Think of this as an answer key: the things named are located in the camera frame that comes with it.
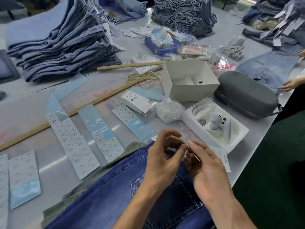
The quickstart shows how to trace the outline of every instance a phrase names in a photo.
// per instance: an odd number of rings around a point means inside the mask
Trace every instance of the open box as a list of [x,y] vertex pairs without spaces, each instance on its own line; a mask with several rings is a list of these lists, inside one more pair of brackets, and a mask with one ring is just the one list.
[[219,86],[217,78],[204,61],[165,61],[161,82],[165,96],[179,102],[200,101]]
[[[210,129],[211,112],[215,112],[217,115],[224,118],[231,119],[231,139],[229,143],[225,141],[223,129]],[[230,153],[249,131],[242,123],[208,97],[188,108],[183,114],[182,120],[208,146],[223,148],[227,153]]]

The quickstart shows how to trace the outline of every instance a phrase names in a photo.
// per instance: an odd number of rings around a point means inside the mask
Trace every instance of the person's hand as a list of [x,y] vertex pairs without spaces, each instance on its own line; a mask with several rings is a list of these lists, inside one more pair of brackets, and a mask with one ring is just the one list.
[[301,50],[298,52],[298,56],[305,57],[305,50]]
[[301,78],[289,79],[280,88],[283,89],[284,92],[289,92],[292,89],[297,88],[301,84],[302,84],[302,79]]
[[163,129],[156,142],[148,149],[147,166],[143,183],[161,194],[174,180],[184,157],[187,145],[175,129]]
[[183,163],[193,177],[198,197],[208,210],[216,205],[230,205],[235,197],[226,169],[215,153],[206,144],[189,141],[186,156]]

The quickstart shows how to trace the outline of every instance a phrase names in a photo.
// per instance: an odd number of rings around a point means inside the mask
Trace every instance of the wooden ruler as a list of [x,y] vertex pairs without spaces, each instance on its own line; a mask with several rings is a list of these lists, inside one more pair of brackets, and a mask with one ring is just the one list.
[[[184,59],[182,61],[209,61],[210,58],[202,58],[202,59]],[[126,68],[126,67],[135,67],[135,66],[152,66],[152,65],[163,65],[164,61],[157,62],[140,62],[140,63],[124,63],[121,65],[111,65],[111,66],[99,66],[97,70],[108,70],[115,68]]]
[[[153,75],[152,73],[148,73],[147,75],[143,75],[143,76],[142,76],[141,78],[139,78],[139,79],[136,79],[136,80],[134,80],[134,81],[132,81],[132,82],[130,82],[130,83],[128,83],[128,84],[125,84],[124,86],[122,86],[122,87],[120,87],[120,88],[118,88],[118,89],[115,89],[115,90],[109,92],[108,94],[106,94],[106,95],[104,95],[104,96],[102,96],[102,97],[99,97],[99,98],[97,98],[97,99],[95,99],[95,100],[93,100],[93,101],[91,101],[91,102],[89,102],[89,103],[87,103],[87,104],[84,104],[84,105],[80,106],[79,108],[76,108],[76,109],[74,109],[74,110],[72,110],[72,111],[70,111],[70,112],[67,112],[67,115],[68,115],[68,116],[73,116],[73,115],[75,115],[75,114],[78,112],[78,110],[80,110],[81,108],[84,108],[84,107],[86,107],[86,106],[89,105],[89,104],[93,104],[93,105],[94,105],[94,104],[97,104],[97,103],[99,103],[99,102],[101,102],[101,101],[103,101],[103,100],[105,100],[105,99],[107,99],[107,98],[109,98],[109,97],[111,97],[111,96],[113,96],[113,95],[115,95],[115,94],[117,94],[117,93],[119,93],[119,92],[121,92],[121,91],[127,89],[127,88],[130,88],[131,86],[137,84],[137,83],[140,82],[140,81],[146,80],[148,77],[150,77],[150,76],[152,76],[152,75]],[[15,138],[15,139],[13,139],[13,140],[11,140],[11,141],[9,141],[9,142],[5,142],[4,144],[0,145],[0,151],[2,151],[2,150],[6,149],[6,148],[8,148],[8,147],[10,147],[10,146],[12,146],[12,145],[14,145],[14,144],[17,144],[18,142],[21,142],[21,141],[23,141],[24,139],[27,139],[27,138],[29,138],[30,136],[35,135],[36,133],[39,133],[39,132],[41,132],[42,130],[48,128],[48,127],[50,127],[50,124],[49,124],[49,123],[45,123],[45,124],[43,124],[43,125],[40,125],[40,126],[34,128],[34,129],[32,129],[32,130],[30,130],[30,131],[24,133],[24,134],[18,136],[17,138]]]

